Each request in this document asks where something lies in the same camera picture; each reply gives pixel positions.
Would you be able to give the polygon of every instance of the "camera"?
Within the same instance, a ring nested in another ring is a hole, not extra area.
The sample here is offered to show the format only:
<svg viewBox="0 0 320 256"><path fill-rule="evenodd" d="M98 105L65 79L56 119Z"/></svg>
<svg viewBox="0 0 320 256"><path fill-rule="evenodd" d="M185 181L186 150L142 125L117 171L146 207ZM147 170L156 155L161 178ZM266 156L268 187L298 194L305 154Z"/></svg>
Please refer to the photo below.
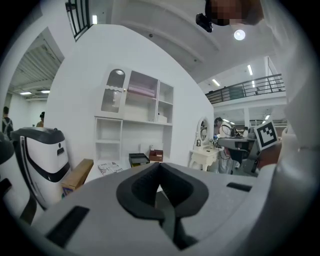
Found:
<svg viewBox="0 0 320 256"><path fill-rule="evenodd" d="M212 32L213 23L202 13L196 15L195 22L208 33Z"/></svg>

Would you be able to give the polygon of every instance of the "white column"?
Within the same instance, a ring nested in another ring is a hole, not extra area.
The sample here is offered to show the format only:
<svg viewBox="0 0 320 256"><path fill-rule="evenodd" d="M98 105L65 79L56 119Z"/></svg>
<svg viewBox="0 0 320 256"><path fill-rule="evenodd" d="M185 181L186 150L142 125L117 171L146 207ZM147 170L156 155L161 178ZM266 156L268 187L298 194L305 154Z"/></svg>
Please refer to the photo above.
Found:
<svg viewBox="0 0 320 256"><path fill-rule="evenodd" d="M250 128L250 115L249 115L249 108L245 107L243 109L244 112L244 126Z"/></svg>

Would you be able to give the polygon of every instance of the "white vanity table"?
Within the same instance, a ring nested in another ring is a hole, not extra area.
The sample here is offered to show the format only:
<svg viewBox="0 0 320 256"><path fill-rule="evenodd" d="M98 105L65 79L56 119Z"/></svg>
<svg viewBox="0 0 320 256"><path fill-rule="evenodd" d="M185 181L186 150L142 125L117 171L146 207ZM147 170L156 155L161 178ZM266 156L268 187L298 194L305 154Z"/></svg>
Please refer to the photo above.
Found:
<svg viewBox="0 0 320 256"><path fill-rule="evenodd" d="M190 150L192 153L190 168L197 163L202 165L202 170L206 172L208 167L217 161L219 149L214 147L210 138L210 123L206 117L203 117L197 126L193 150Z"/></svg>

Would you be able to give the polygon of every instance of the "black railing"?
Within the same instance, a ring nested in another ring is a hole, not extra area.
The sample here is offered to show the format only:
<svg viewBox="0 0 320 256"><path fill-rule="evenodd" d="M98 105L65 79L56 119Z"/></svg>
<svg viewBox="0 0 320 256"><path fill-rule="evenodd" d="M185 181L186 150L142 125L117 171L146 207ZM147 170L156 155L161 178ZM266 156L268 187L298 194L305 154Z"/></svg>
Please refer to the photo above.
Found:
<svg viewBox="0 0 320 256"><path fill-rule="evenodd" d="M89 0L68 0L65 7L73 37L77 40L90 28Z"/></svg>
<svg viewBox="0 0 320 256"><path fill-rule="evenodd" d="M281 74L240 82L206 94L211 104L241 99L245 97L285 92Z"/></svg>

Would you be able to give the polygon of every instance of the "white cabinet door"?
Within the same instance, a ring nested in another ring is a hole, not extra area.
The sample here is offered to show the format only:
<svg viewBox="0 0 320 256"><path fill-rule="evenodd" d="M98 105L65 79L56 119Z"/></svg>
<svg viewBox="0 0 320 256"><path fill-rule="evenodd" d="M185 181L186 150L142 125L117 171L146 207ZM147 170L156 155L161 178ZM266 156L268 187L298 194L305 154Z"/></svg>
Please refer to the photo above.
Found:
<svg viewBox="0 0 320 256"><path fill-rule="evenodd" d="M123 119L131 70L110 65L97 91L96 117Z"/></svg>

